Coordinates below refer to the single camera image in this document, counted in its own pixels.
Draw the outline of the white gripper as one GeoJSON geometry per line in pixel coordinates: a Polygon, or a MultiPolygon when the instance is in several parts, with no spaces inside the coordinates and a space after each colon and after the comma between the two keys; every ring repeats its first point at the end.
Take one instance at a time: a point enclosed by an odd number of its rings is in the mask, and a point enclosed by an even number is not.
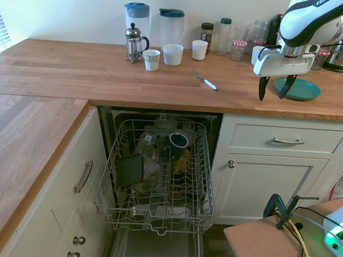
{"type": "Polygon", "coordinates": [[[263,76],[259,79],[259,100],[262,101],[265,97],[270,76],[287,76],[279,92],[279,98],[283,99],[293,86],[297,74],[306,74],[310,70],[315,56],[305,53],[295,59],[286,58],[279,49],[262,50],[263,48],[264,46],[254,46],[253,50],[253,72],[257,76],[263,76]]]}

